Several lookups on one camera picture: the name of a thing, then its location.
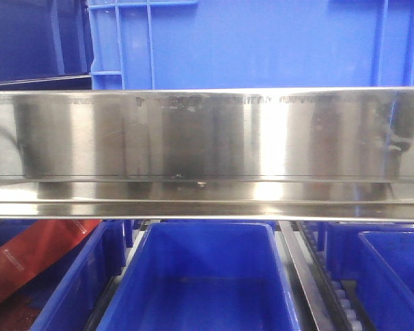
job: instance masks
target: metal rail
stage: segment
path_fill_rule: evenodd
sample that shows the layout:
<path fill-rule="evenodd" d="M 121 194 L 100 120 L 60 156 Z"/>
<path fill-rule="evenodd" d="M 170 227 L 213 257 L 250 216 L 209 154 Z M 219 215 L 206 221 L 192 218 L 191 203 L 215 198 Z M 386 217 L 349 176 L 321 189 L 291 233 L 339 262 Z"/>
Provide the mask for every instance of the metal rail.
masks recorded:
<path fill-rule="evenodd" d="M 414 88 L 0 92 L 0 218 L 414 221 Z"/>
<path fill-rule="evenodd" d="M 322 299 L 319 288 L 308 268 L 308 264 L 304 258 L 301 248 L 297 242 L 295 234 L 288 222 L 279 222 L 279 226 L 284 236 L 288 252 L 293 260 L 295 270 L 304 291 L 308 306 L 310 308 L 315 326 L 319 331 L 336 331 L 343 330 L 336 328 L 330 313 Z"/>

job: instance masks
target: stainless steel bar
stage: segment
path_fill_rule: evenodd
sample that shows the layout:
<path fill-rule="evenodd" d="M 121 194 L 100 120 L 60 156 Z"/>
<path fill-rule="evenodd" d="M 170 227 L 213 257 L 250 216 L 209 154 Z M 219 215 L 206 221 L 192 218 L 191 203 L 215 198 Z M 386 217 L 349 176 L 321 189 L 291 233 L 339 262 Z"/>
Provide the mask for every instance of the stainless steel bar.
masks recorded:
<path fill-rule="evenodd" d="M 307 262 L 302 254 L 301 248 L 297 242 L 295 234 L 288 222 L 279 222 L 282 235 L 286 242 L 288 252 L 291 255 L 297 276 L 302 285 L 308 306 L 313 316 L 316 328 L 324 331 L 336 331 L 333 321 L 331 320 L 330 314 L 326 308 L 324 300 L 319 292 L 316 282 L 308 268 Z"/>
<path fill-rule="evenodd" d="M 287 282 L 290 284 L 293 304 L 297 313 L 297 320 L 301 326 L 301 330 L 304 331 L 316 331 L 315 322 L 310 310 L 308 309 L 308 303 L 305 295 L 302 291 L 302 286 L 297 276 L 293 260 L 288 253 L 288 249 L 285 244 L 284 237 L 279 230 L 275 231 L 275 243 L 276 248 L 281 258 L 282 267 L 287 278 Z"/>
<path fill-rule="evenodd" d="M 351 321 L 348 320 L 346 316 L 346 312 L 341 305 L 339 298 L 335 292 L 333 285 L 331 284 L 331 278 L 329 277 L 328 273 L 326 272 L 325 266 L 322 264 L 321 260 L 317 256 L 317 252 L 311 245 L 310 241 L 307 239 L 306 234 L 304 232 L 304 228 L 302 227 L 302 222 L 296 222 L 296 226 L 299 229 L 299 233 L 301 234 L 301 238 L 303 239 L 307 253 L 309 253 L 312 262 L 312 275 L 314 279 L 317 281 L 319 280 L 319 289 L 321 293 L 324 293 L 324 302 L 328 309 L 333 312 L 333 316 L 341 323 L 347 330 L 362 330 L 364 329 L 364 325 L 360 325 L 360 321 L 356 319 L 352 319 Z"/>
<path fill-rule="evenodd" d="M 414 88 L 0 92 L 0 217 L 90 215 L 414 220 Z"/>

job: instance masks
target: metal channel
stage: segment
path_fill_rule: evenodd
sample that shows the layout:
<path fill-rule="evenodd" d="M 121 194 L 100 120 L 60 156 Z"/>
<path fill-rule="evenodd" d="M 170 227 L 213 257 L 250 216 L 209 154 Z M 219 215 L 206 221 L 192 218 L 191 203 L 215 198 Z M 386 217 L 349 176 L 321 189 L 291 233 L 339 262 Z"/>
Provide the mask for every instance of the metal channel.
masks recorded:
<path fill-rule="evenodd" d="M 328 275 L 325 265 L 322 263 L 322 260 L 319 258 L 318 252 L 315 249 L 315 245 L 309 239 L 306 234 L 304 223 L 296 222 L 296 226 L 299 229 L 301 237 L 306 245 L 311 259 L 313 260 L 313 269 L 315 270 L 314 276 L 315 279 L 321 279 L 322 290 L 326 293 L 326 302 L 327 305 L 331 305 L 333 310 L 335 310 L 340 317 L 345 319 L 346 313 L 341 305 L 341 301 L 338 299 L 335 289 L 331 283 L 331 278 Z M 342 289 L 345 291 L 346 297 L 350 301 L 351 307 L 356 313 L 356 318 L 353 320 L 355 323 L 355 330 L 365 330 L 365 331 L 375 331 L 373 322 L 369 319 L 367 311 L 365 311 L 361 301 L 357 298 L 356 295 L 356 281 L 340 281 Z"/>
<path fill-rule="evenodd" d="M 315 271 L 313 273 L 314 278 L 320 280 L 319 288 L 321 292 L 324 293 L 326 306 L 331 309 L 331 312 L 334 312 L 333 316 L 339 321 L 339 323 L 344 328 L 346 328 L 346 330 L 352 330 L 352 324 L 348 320 L 346 313 L 340 303 L 340 300 L 338 299 L 337 294 L 334 291 L 334 288 L 331 284 L 331 278 L 329 277 L 324 266 L 322 265 L 321 260 L 316 255 L 316 251 L 313 249 L 310 241 L 307 239 L 306 234 L 304 232 L 304 228 L 302 226 L 302 222 L 296 222 L 296 226 L 299 229 L 299 232 L 301 234 L 302 239 L 304 240 L 308 253 L 311 256 L 311 259 L 313 260 L 313 269 Z"/>
<path fill-rule="evenodd" d="M 308 264 L 302 254 L 291 225 L 288 222 L 280 221 L 279 226 L 284 236 L 288 252 L 293 260 L 299 282 L 304 291 L 316 328 L 319 331 L 341 330 L 340 328 L 335 327 L 333 320 L 331 319 L 330 313 L 326 308 L 313 275 L 308 268 Z"/>
<path fill-rule="evenodd" d="M 0 92 L 1 217 L 414 221 L 414 88 Z"/>

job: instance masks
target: blue plastic crate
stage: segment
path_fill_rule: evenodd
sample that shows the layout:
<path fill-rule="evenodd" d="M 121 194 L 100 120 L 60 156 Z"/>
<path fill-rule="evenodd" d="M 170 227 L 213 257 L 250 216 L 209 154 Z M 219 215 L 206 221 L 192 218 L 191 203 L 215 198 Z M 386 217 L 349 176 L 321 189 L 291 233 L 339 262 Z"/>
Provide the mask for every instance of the blue plastic crate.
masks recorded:
<path fill-rule="evenodd" d="M 0 246 L 34 221 L 0 221 Z M 112 276 L 126 262 L 122 220 L 99 224 L 82 243 L 24 285 L 18 293 L 41 309 L 31 331 L 82 331 Z"/>
<path fill-rule="evenodd" d="M 414 232 L 364 232 L 357 295 L 377 331 L 414 331 Z"/>
<path fill-rule="evenodd" d="M 268 225 L 155 223 L 97 330 L 300 328 Z"/>
<path fill-rule="evenodd" d="M 106 219 L 106 221 L 116 221 L 115 219 Z M 124 241 L 127 248 L 133 247 L 133 233 L 135 230 L 139 230 L 143 224 L 143 219 L 123 219 L 124 223 Z"/>
<path fill-rule="evenodd" d="M 363 231 L 414 231 L 414 224 L 326 224 L 326 268 L 333 280 L 358 279 L 362 265 L 362 242 L 358 234 Z"/>
<path fill-rule="evenodd" d="M 94 89 L 414 85 L 414 0 L 89 0 Z"/>
<path fill-rule="evenodd" d="M 89 72 L 84 0 L 0 0 L 0 82 Z"/>

